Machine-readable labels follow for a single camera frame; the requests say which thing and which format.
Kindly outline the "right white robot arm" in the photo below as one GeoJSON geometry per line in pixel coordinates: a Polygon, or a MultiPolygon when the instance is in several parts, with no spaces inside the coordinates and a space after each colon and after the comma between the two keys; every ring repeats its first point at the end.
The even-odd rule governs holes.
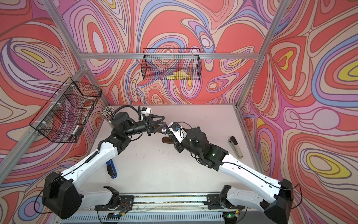
{"type": "Polygon", "coordinates": [[[240,191],[225,185],[219,195],[223,208],[250,207],[263,212],[276,224],[289,222],[291,210],[295,209],[294,189],[299,185],[287,179],[271,178],[245,165],[225,149],[210,143],[200,127],[184,129],[173,122],[157,129],[168,136],[177,152],[187,150],[200,165],[229,175],[250,188],[240,191]]]}

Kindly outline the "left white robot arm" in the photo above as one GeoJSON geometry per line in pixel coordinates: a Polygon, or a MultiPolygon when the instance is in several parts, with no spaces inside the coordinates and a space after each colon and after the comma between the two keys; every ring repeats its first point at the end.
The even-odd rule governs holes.
{"type": "Polygon", "coordinates": [[[138,121],[123,110],[126,107],[123,105],[116,110],[106,107],[103,112],[113,126],[111,134],[99,142],[95,151],[77,164],[61,173],[52,172],[46,177],[44,189],[37,199],[42,200],[42,205],[49,209],[50,213],[67,219],[78,210],[92,206],[103,206],[110,211],[119,209],[121,197],[113,187],[104,186],[98,190],[83,191],[81,186],[101,166],[121,154],[134,141],[134,135],[151,135],[165,125],[165,117],[152,114],[149,107],[128,106],[134,110],[138,121]]]}

